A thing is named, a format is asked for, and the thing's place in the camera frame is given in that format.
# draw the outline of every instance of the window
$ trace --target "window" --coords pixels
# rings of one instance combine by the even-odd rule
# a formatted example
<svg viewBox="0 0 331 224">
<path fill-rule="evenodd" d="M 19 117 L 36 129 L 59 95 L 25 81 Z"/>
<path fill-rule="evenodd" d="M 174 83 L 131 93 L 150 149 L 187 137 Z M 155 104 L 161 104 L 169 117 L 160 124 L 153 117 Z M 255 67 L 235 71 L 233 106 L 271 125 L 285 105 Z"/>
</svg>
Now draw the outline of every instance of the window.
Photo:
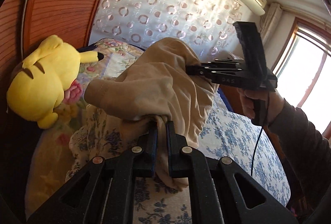
<svg viewBox="0 0 331 224">
<path fill-rule="evenodd" d="M 331 40 L 329 34 L 296 19 L 294 31 L 274 68 L 279 93 L 301 107 L 320 133 L 331 120 Z"/>
</svg>

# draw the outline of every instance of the black ear tip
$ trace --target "black ear tip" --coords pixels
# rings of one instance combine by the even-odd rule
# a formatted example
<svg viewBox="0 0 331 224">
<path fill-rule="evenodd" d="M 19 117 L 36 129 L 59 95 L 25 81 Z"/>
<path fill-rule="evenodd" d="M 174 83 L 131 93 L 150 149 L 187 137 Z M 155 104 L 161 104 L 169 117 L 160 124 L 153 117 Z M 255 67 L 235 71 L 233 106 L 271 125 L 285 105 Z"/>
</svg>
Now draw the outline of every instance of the black ear tip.
<svg viewBox="0 0 331 224">
<path fill-rule="evenodd" d="M 98 52 L 98 60 L 102 60 L 105 56 L 102 53 Z"/>
</svg>

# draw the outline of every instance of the wooden headboard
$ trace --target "wooden headboard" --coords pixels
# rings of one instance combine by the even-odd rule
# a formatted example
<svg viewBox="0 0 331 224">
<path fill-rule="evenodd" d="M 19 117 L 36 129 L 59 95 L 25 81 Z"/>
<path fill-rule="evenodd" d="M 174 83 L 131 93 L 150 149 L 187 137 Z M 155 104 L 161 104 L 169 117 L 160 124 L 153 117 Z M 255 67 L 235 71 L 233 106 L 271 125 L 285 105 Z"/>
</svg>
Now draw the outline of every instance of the wooden headboard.
<svg viewBox="0 0 331 224">
<path fill-rule="evenodd" d="M 98 3 L 99 0 L 4 1 L 0 7 L 1 131 L 10 121 L 6 91 L 13 68 L 52 34 L 76 48 L 87 45 Z"/>
</svg>

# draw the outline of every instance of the gray sweater sleeve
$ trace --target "gray sweater sleeve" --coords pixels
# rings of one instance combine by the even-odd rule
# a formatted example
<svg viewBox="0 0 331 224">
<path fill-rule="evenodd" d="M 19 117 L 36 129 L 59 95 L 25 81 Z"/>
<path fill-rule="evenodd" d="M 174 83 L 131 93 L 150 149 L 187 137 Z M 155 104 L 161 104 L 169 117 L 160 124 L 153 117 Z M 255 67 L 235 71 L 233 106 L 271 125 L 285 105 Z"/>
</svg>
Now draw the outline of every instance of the gray sweater sleeve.
<svg viewBox="0 0 331 224">
<path fill-rule="evenodd" d="M 269 125 L 300 181 L 303 193 L 315 208 L 331 183 L 331 148 L 326 138 L 300 108 L 285 101 L 282 112 Z"/>
</svg>

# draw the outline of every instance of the silver screw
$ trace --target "silver screw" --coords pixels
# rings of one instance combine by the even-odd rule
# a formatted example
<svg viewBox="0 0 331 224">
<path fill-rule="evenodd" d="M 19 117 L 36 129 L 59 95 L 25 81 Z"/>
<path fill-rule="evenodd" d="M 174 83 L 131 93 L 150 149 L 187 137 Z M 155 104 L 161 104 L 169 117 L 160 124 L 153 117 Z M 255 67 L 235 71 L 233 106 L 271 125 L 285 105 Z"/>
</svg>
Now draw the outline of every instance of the silver screw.
<svg viewBox="0 0 331 224">
<path fill-rule="evenodd" d="M 229 165 L 229 164 L 232 163 L 232 159 L 230 159 L 229 157 L 223 157 L 223 158 L 221 159 L 221 162 L 222 162 L 223 164 L 225 164 L 225 165 Z"/>
<path fill-rule="evenodd" d="M 140 153 L 143 149 L 140 146 L 134 146 L 132 148 L 133 153 Z"/>
<path fill-rule="evenodd" d="M 99 156 L 94 157 L 93 160 L 92 160 L 92 162 L 93 162 L 94 164 L 100 164 L 100 163 L 103 162 L 103 158 L 102 158 L 102 157 L 99 157 Z"/>
<path fill-rule="evenodd" d="M 186 154 L 190 154 L 190 153 L 192 153 L 192 148 L 189 147 L 189 146 L 184 146 L 184 147 L 182 148 L 182 151 L 183 151 L 184 153 L 186 153 Z"/>
</svg>

